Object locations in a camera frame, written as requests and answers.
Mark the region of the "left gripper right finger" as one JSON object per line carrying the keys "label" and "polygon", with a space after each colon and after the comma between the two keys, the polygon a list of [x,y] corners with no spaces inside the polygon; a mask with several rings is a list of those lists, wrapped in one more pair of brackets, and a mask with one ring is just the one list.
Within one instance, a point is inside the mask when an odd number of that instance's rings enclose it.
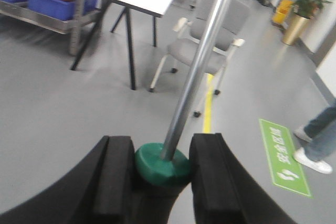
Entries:
{"label": "left gripper right finger", "polygon": [[195,133],[189,160],[196,223],[294,223],[245,170],[220,133]]}

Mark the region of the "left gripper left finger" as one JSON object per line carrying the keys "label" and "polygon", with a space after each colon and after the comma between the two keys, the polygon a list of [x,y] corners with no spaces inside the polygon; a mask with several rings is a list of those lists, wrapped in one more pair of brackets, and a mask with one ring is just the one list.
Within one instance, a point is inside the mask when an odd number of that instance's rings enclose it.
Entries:
{"label": "left gripper left finger", "polygon": [[1,214],[1,223],[129,223],[134,146],[104,136],[66,175]]}

